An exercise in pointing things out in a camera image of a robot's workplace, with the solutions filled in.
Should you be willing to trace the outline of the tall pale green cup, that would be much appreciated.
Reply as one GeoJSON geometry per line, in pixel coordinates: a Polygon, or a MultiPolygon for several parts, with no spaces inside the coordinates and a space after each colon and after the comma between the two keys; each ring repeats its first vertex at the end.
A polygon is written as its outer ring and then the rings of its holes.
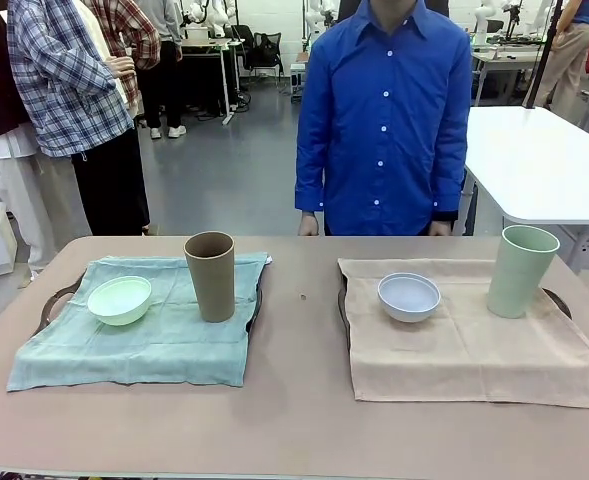
{"type": "Polygon", "coordinates": [[[488,309],[503,318],[523,316],[559,248],[558,238],[541,228],[505,227],[488,292],[488,309]]]}

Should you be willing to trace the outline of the black office chair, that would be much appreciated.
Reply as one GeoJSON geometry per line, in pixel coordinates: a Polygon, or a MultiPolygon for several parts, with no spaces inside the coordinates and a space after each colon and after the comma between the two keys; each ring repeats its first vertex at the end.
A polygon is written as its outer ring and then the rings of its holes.
{"type": "Polygon", "coordinates": [[[255,33],[254,46],[248,57],[251,70],[271,69],[280,78],[283,73],[280,42],[282,34],[255,33]]]}

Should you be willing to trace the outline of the beige cloth mat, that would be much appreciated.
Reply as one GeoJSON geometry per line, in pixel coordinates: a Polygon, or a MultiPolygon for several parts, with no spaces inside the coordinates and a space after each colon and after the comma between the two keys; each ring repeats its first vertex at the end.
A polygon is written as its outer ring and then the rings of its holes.
{"type": "Polygon", "coordinates": [[[494,315],[491,260],[341,259],[351,378],[370,402],[525,403],[589,409],[589,339],[543,292],[518,319],[494,315]],[[392,319],[378,285],[392,273],[433,281],[428,319],[392,319]]]}

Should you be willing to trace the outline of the desk with white legs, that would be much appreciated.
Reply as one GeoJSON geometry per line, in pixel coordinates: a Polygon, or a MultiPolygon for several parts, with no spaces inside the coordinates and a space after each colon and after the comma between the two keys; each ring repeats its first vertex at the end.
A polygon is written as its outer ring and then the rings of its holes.
{"type": "Polygon", "coordinates": [[[216,59],[220,70],[218,93],[223,95],[223,102],[219,104],[219,118],[223,126],[227,126],[238,109],[240,95],[240,80],[237,51],[242,46],[240,40],[231,38],[216,39],[182,39],[181,49],[183,58],[216,59]]]}

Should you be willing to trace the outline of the tall brown cup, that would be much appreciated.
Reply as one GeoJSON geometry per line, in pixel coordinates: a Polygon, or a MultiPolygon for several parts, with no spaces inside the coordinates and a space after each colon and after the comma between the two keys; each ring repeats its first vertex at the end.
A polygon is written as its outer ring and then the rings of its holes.
{"type": "Polygon", "coordinates": [[[235,312],[234,246],[231,236],[218,231],[191,236],[184,245],[202,318],[224,322],[235,312]]]}

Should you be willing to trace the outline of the pale blue bowl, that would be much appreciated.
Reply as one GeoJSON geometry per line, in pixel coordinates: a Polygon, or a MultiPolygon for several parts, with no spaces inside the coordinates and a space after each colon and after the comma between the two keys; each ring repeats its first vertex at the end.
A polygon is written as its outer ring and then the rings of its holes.
{"type": "Polygon", "coordinates": [[[418,323],[429,318],[441,301],[434,282],[408,272],[393,273],[380,280],[377,293],[384,311],[394,320],[418,323]]]}

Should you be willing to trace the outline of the person's right forearm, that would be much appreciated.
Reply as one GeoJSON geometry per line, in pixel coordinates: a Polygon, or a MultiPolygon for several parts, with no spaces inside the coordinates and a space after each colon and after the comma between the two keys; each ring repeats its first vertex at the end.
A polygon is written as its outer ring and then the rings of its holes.
{"type": "Polygon", "coordinates": [[[323,154],[297,149],[295,208],[301,212],[315,213],[324,209],[324,167],[323,154]]]}

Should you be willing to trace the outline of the dark brown plastic tray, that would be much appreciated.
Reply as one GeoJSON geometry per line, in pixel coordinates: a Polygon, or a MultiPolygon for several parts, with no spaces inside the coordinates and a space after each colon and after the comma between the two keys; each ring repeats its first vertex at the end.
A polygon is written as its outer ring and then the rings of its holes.
{"type": "MultiPolygon", "coordinates": [[[[52,296],[49,297],[49,299],[45,302],[45,304],[42,308],[39,324],[38,324],[36,330],[32,333],[32,337],[34,337],[35,335],[37,335],[38,333],[40,333],[41,331],[43,331],[45,328],[47,328],[50,325],[50,323],[53,319],[52,310],[53,310],[54,306],[63,297],[65,297],[67,295],[73,295],[78,291],[78,289],[80,288],[80,285],[82,283],[84,275],[85,275],[85,272],[83,272],[76,279],[76,281],[74,283],[59,289],[52,296]]],[[[246,332],[248,334],[251,333],[253,325],[259,316],[260,309],[262,306],[263,293],[262,293],[261,281],[262,281],[262,274],[259,275],[258,283],[256,286],[256,303],[255,303],[255,307],[253,310],[253,314],[252,314],[250,320],[246,324],[246,332]]]]}
{"type": "MultiPolygon", "coordinates": [[[[567,319],[569,319],[569,320],[573,319],[572,312],[571,312],[570,308],[568,307],[566,302],[558,294],[556,294],[554,291],[552,291],[548,288],[542,288],[542,291],[556,305],[556,307],[563,313],[563,315],[567,319]]],[[[347,319],[347,314],[346,314],[346,295],[347,295],[347,278],[345,276],[342,276],[341,288],[340,288],[340,290],[338,292],[338,296],[337,296],[337,304],[338,304],[339,316],[340,316],[340,319],[342,321],[342,324],[343,324],[344,330],[345,330],[347,350],[350,350],[350,347],[351,347],[350,324],[349,324],[349,321],[347,319]]]]}

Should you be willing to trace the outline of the teal cloth mat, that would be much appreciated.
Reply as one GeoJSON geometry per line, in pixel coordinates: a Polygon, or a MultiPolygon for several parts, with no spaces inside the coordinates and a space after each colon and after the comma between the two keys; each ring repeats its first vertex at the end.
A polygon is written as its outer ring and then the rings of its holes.
{"type": "Polygon", "coordinates": [[[243,384],[249,347],[246,324],[256,303],[265,252],[235,259],[235,313],[219,323],[199,312],[187,262],[179,257],[107,256],[89,263],[78,291],[43,331],[18,349],[10,392],[101,382],[243,384]],[[152,285],[146,314],[126,326],[103,324],[87,308],[106,281],[139,276],[152,285]]]}

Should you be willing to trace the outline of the person with white sneakers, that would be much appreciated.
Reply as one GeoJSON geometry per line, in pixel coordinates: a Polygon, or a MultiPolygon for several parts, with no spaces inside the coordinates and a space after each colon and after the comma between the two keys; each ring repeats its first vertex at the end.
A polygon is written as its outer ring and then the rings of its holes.
{"type": "Polygon", "coordinates": [[[166,113],[168,137],[176,139],[186,133],[181,123],[178,63],[182,59],[179,10],[175,0],[135,0],[155,27],[160,38],[160,61],[143,75],[140,86],[147,126],[152,140],[162,138],[160,105],[166,113]]]}

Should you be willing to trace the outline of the white table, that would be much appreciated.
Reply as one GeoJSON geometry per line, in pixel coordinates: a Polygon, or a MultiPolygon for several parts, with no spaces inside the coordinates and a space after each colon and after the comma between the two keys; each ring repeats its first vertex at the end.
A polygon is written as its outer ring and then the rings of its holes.
{"type": "Polygon", "coordinates": [[[473,197],[506,223],[554,227],[567,238],[566,264],[589,269],[589,133],[543,108],[474,107],[467,132],[460,218],[473,197]]]}

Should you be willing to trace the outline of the pale green bowl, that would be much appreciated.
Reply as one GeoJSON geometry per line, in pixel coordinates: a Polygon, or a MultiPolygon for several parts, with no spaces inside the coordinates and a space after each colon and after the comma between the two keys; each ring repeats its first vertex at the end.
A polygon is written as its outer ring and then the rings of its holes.
{"type": "Polygon", "coordinates": [[[146,314],[151,296],[149,280],[139,276],[122,276],[95,288],[87,300],[87,308],[105,325],[126,326],[146,314]]]}

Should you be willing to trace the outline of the person's left forearm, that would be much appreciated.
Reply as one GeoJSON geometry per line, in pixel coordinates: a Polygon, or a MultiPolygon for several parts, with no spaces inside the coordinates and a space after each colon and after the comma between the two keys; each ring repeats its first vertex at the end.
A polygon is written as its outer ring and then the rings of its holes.
{"type": "Polygon", "coordinates": [[[464,177],[464,156],[454,155],[435,159],[431,175],[433,221],[453,224],[458,219],[464,177]]]}

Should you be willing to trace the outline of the black tripod pole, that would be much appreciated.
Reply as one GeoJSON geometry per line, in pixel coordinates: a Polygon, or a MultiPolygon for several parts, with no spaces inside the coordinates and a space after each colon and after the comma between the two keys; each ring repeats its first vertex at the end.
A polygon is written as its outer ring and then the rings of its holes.
{"type": "Polygon", "coordinates": [[[537,53],[536,65],[533,77],[530,81],[528,93],[525,97],[523,106],[526,109],[532,109],[538,95],[540,84],[548,63],[554,37],[558,30],[558,22],[563,10],[563,4],[567,0],[541,0],[539,10],[532,24],[536,31],[541,30],[543,35],[542,48],[537,53]]]}

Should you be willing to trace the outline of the person in beige trousers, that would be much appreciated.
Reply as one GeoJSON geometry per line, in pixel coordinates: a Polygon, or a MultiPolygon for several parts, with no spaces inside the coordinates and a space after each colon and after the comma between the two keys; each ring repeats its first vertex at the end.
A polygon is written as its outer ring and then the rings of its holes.
{"type": "Polygon", "coordinates": [[[568,0],[557,23],[557,32],[535,99],[558,116],[566,117],[576,99],[581,71],[589,50],[589,0],[568,0]]]}

